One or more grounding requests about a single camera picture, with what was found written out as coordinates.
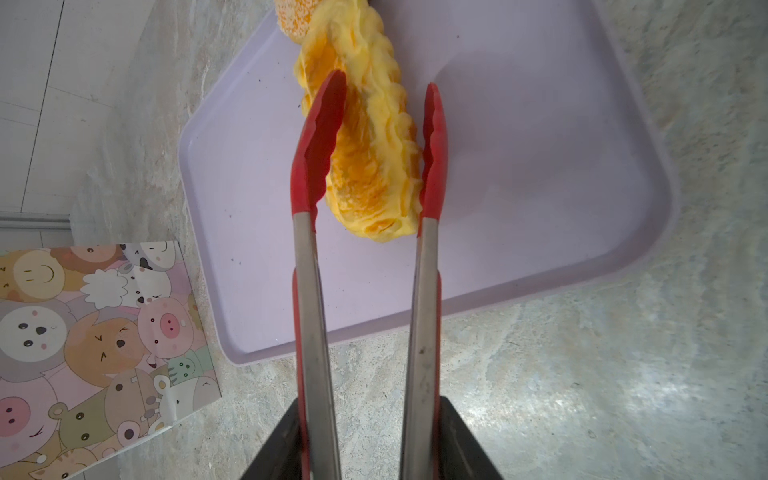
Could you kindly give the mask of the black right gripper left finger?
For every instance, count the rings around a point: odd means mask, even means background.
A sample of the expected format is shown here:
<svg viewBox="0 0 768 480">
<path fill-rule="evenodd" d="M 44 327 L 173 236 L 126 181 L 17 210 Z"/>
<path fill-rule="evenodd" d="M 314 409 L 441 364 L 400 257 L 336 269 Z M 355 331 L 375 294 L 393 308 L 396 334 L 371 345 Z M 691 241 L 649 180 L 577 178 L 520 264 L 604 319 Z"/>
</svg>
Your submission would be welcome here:
<svg viewBox="0 0 768 480">
<path fill-rule="evenodd" d="M 301 480 L 301 428 L 295 399 L 255 458 L 242 480 Z"/>
</svg>

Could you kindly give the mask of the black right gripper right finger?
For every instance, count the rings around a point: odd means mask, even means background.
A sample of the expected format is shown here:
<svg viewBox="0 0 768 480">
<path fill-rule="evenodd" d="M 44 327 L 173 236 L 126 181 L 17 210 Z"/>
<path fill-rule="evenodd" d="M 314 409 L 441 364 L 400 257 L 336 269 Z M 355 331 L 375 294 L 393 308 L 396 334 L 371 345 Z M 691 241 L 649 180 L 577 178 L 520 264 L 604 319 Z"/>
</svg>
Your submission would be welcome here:
<svg viewBox="0 0 768 480">
<path fill-rule="evenodd" d="M 450 400 L 440 397 L 437 434 L 440 480 L 502 480 Z"/>
</svg>

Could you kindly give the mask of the white cartoon animal paper bag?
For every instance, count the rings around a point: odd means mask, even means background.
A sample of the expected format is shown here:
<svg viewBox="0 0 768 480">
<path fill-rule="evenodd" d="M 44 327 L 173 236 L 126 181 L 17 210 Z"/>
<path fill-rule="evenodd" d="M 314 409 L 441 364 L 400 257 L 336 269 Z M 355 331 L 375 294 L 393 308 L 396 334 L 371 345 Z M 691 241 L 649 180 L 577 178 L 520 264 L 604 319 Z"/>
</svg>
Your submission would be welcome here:
<svg viewBox="0 0 768 480">
<path fill-rule="evenodd" d="M 1 475 L 71 479 L 220 398 L 175 241 L 1 256 Z"/>
</svg>

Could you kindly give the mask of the long toasted crust bread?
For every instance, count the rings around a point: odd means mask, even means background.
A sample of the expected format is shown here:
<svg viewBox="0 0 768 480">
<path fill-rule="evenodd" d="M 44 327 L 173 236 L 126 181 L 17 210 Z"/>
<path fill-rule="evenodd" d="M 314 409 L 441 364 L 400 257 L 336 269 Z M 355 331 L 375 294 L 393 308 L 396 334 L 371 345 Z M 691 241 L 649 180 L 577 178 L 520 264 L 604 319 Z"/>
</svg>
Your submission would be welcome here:
<svg viewBox="0 0 768 480">
<path fill-rule="evenodd" d="M 366 1 L 322 1 L 314 10 L 294 66 L 304 112 L 334 70 L 345 73 L 348 88 L 326 202 L 357 236 L 383 243 L 413 235 L 421 149 L 392 43 Z"/>
</svg>

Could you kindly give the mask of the lavender plastic tray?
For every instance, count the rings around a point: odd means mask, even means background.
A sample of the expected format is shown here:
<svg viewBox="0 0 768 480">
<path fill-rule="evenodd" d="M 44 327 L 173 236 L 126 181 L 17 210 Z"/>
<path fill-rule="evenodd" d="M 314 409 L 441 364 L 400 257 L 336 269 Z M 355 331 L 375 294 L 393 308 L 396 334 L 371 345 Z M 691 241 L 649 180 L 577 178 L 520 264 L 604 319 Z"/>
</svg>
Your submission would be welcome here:
<svg viewBox="0 0 768 480">
<path fill-rule="evenodd" d="M 679 186 L 595 1 L 378 1 L 423 119 L 435 83 L 449 170 L 452 316 L 620 272 L 670 232 Z M 295 351 L 290 167 L 299 49 L 268 14 L 183 128 L 178 158 L 219 343 L 233 364 Z"/>
</svg>

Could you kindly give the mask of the red steel kitchen tongs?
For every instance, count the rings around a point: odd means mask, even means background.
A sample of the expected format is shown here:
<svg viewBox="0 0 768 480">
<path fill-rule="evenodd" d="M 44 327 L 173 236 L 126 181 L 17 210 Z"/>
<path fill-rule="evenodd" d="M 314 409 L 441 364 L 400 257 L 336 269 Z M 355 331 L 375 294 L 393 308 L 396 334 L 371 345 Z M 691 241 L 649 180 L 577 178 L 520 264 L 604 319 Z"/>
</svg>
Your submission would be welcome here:
<svg viewBox="0 0 768 480">
<path fill-rule="evenodd" d="M 294 155 L 290 199 L 295 250 L 293 311 L 297 350 L 301 468 L 305 479 L 338 479 L 336 427 L 322 284 L 318 264 L 317 204 L 336 148 L 347 98 L 344 72 L 324 80 L 305 120 Z M 439 221 L 446 194 L 448 132 L 438 86 L 424 103 L 425 182 L 419 200 L 416 269 L 412 295 L 400 473 L 402 479 L 439 474 L 440 333 L 442 283 L 438 269 Z"/>
</svg>

